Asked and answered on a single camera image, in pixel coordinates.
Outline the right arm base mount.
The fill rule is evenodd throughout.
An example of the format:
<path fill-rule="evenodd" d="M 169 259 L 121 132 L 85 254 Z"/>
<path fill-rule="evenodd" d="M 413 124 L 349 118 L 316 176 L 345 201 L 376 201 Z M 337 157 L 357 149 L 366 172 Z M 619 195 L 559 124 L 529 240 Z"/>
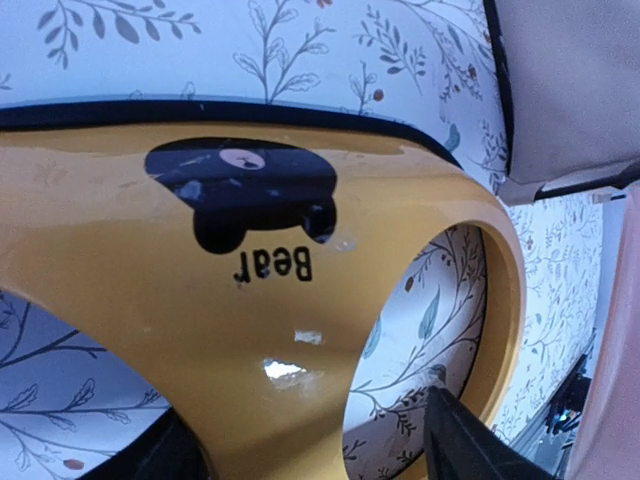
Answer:
<path fill-rule="evenodd" d="M 546 432 L 567 433 L 580 425 L 591 379 L 578 371 L 570 375 L 551 399 Z"/>

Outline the yellow double bowl holder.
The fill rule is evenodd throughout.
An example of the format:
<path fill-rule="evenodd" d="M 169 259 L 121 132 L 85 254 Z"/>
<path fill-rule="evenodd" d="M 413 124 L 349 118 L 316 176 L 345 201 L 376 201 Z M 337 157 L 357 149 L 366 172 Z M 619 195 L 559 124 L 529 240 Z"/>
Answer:
<path fill-rule="evenodd" d="M 525 306 L 458 121 L 406 101 L 1 111 L 1 475 L 95 479 L 166 411 L 208 479 L 422 477 L 431 386 L 484 424 Z"/>

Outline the pink pet bowl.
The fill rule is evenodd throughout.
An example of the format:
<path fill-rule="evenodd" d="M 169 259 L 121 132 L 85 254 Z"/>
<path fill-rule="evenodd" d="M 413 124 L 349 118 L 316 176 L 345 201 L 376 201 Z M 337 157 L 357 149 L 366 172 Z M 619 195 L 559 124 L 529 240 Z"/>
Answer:
<path fill-rule="evenodd" d="M 566 477 L 639 477 L 638 187 L 627 196 L 608 319 Z"/>

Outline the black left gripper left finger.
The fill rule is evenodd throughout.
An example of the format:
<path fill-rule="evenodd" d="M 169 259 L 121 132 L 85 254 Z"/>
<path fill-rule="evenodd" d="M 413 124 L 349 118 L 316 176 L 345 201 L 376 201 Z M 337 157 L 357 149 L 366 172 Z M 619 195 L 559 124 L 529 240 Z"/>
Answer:
<path fill-rule="evenodd" d="M 124 450 L 94 469 L 95 479 L 208 479 L 193 432 L 175 411 L 166 411 Z"/>

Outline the beige fabric pet tent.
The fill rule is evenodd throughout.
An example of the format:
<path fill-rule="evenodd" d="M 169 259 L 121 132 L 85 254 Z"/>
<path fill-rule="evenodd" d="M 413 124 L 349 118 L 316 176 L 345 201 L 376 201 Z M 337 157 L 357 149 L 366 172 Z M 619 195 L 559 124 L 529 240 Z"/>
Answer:
<path fill-rule="evenodd" d="M 524 205 L 638 182 L 638 2 L 495 3 L 514 110 L 499 197 Z"/>

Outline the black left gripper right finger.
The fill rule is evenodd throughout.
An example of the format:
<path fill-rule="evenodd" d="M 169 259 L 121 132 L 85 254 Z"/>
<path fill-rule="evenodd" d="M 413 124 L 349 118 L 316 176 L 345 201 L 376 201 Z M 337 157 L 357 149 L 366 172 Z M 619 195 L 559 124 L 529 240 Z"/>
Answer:
<path fill-rule="evenodd" d="M 427 390 L 423 437 L 430 479 L 553 477 L 505 445 L 445 388 L 431 386 Z"/>

